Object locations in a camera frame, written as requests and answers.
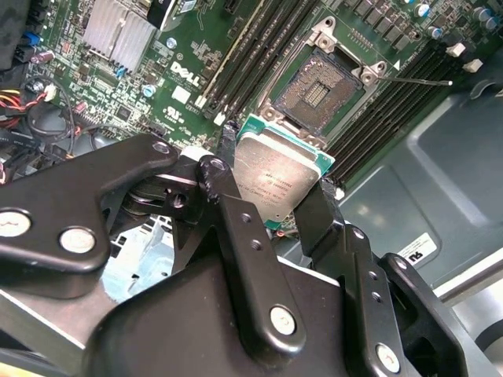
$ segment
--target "electrical wire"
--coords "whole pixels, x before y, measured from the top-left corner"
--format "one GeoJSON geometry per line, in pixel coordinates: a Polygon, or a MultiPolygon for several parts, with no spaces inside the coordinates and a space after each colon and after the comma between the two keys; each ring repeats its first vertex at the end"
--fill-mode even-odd
{"type": "Polygon", "coordinates": [[[67,91],[65,88],[55,79],[52,77],[49,77],[47,75],[36,75],[32,76],[29,79],[25,80],[23,84],[21,85],[21,89],[25,90],[26,85],[28,85],[30,82],[34,81],[43,81],[43,82],[50,82],[52,83],[56,88],[59,89],[60,91],[60,96],[63,98],[64,102],[68,106],[68,122],[66,123],[66,127],[64,130],[42,130],[39,129],[35,126],[35,120],[33,119],[33,116],[31,114],[32,109],[36,107],[36,104],[33,105],[29,110],[28,110],[28,127],[30,128],[31,131],[33,131],[35,134],[38,134],[39,136],[43,137],[53,137],[52,143],[55,144],[58,141],[61,141],[65,139],[66,137],[70,137],[70,146],[68,147],[68,154],[71,155],[73,153],[73,148],[75,147],[75,133],[77,131],[77,127],[75,125],[75,120],[73,117],[73,112],[72,112],[72,102],[70,101],[70,97],[68,96],[67,91]]]}
{"type": "MultiPolygon", "coordinates": [[[[87,127],[85,129],[82,129],[82,131],[80,132],[79,136],[77,137],[77,140],[79,138],[81,138],[81,136],[83,136],[84,134],[89,133],[90,131],[101,130],[101,129],[104,129],[104,128],[120,130],[121,132],[125,133],[128,137],[133,137],[134,136],[134,133],[132,133],[129,130],[126,130],[126,129],[122,128],[121,126],[114,126],[113,124],[101,123],[101,124],[97,124],[96,126],[91,126],[91,127],[87,127]]],[[[94,140],[94,134],[92,134],[91,137],[90,137],[90,144],[91,144],[91,148],[93,149],[93,151],[96,151],[97,150],[97,146],[96,146],[96,142],[94,140]]]]}

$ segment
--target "white label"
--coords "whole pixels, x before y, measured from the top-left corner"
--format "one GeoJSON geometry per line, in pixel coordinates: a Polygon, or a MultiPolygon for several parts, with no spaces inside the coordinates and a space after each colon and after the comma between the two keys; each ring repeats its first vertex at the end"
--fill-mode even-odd
{"type": "Polygon", "coordinates": [[[416,265],[437,250],[437,245],[426,232],[405,247],[398,255],[407,259],[411,265],[416,265]]]}
{"type": "Polygon", "coordinates": [[[177,86],[173,94],[171,95],[171,98],[178,102],[182,102],[183,104],[187,104],[190,98],[190,92],[183,89],[181,86],[177,86]]]}

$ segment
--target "label sticker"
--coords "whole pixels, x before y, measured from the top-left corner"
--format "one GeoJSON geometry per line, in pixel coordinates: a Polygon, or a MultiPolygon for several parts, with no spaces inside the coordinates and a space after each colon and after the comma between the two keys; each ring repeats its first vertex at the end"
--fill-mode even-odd
{"type": "Polygon", "coordinates": [[[437,250],[437,245],[426,232],[417,237],[409,246],[405,247],[398,255],[407,259],[411,265],[416,265],[437,250]]]}

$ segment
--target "capacitor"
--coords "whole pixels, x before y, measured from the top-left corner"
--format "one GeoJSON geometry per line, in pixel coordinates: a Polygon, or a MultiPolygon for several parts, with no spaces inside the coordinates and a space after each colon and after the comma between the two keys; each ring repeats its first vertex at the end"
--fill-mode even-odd
{"type": "Polygon", "coordinates": [[[414,8],[414,14],[417,17],[427,17],[430,13],[430,6],[428,4],[419,4],[414,8]]]}
{"type": "Polygon", "coordinates": [[[44,86],[44,83],[39,80],[32,81],[26,85],[26,89],[30,90],[32,93],[41,93],[44,91],[46,87],[44,86]]]}
{"type": "Polygon", "coordinates": [[[121,79],[126,74],[127,69],[125,67],[118,68],[116,71],[116,78],[121,79]]]}
{"type": "Polygon", "coordinates": [[[476,20],[479,22],[486,22],[487,20],[490,19],[490,16],[491,16],[490,9],[483,8],[482,6],[475,8],[472,13],[473,20],[476,20]]]}
{"type": "Polygon", "coordinates": [[[36,55],[34,55],[30,59],[30,62],[32,62],[33,64],[42,64],[42,63],[47,63],[47,62],[51,61],[55,57],[56,57],[56,55],[54,55],[54,53],[52,51],[46,51],[46,52],[37,53],[36,55]]]}
{"type": "Polygon", "coordinates": [[[156,93],[156,87],[154,85],[143,86],[143,96],[147,98],[152,98],[156,93]]]}
{"type": "Polygon", "coordinates": [[[75,114],[78,114],[78,115],[81,115],[82,113],[85,112],[85,110],[87,110],[87,102],[84,102],[84,101],[80,101],[78,104],[75,105],[75,107],[73,108],[73,112],[75,114]]]}
{"type": "Polygon", "coordinates": [[[166,47],[167,47],[168,49],[176,49],[176,46],[177,46],[177,45],[178,45],[178,44],[177,44],[177,42],[176,42],[176,39],[174,39],[174,38],[168,38],[168,39],[166,40],[166,47]]]}
{"type": "Polygon", "coordinates": [[[428,37],[431,39],[441,39],[443,30],[440,27],[430,26],[428,28],[428,37]]]}
{"type": "Polygon", "coordinates": [[[498,25],[498,20],[496,17],[491,17],[486,22],[482,22],[482,25],[486,28],[486,30],[493,31],[498,25]]]}

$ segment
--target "ram slot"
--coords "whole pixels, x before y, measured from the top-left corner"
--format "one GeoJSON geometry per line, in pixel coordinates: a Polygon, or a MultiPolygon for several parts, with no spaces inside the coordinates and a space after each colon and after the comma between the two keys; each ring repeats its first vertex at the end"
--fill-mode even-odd
{"type": "Polygon", "coordinates": [[[308,16],[312,14],[318,1],[302,0],[296,9],[288,17],[284,27],[276,35],[274,41],[268,46],[266,55],[260,63],[253,66],[252,72],[245,76],[245,81],[236,90],[236,96],[229,99],[229,117],[239,114],[248,104],[257,89],[269,77],[274,65],[285,54],[286,49],[291,45],[293,38],[299,33],[300,27],[306,22],[308,16]]]}
{"type": "MultiPolygon", "coordinates": [[[[443,50],[445,47],[431,42],[400,77],[432,81],[461,77],[464,74],[462,64],[442,53],[443,50]]],[[[329,154],[337,161],[333,177],[344,182],[350,180],[442,93],[447,93],[447,90],[441,86],[402,82],[389,84],[330,148],[329,154]]]]}
{"type": "Polygon", "coordinates": [[[220,79],[215,82],[213,88],[209,92],[207,98],[209,107],[208,110],[215,111],[218,108],[218,102],[222,99],[230,83],[235,78],[243,64],[246,64],[250,53],[256,48],[259,43],[260,36],[264,29],[267,28],[271,19],[274,17],[276,10],[279,8],[280,2],[275,0],[268,1],[263,10],[257,15],[251,23],[251,27],[246,30],[246,35],[240,40],[240,45],[232,53],[231,58],[225,62],[225,67],[220,70],[220,79]]]}

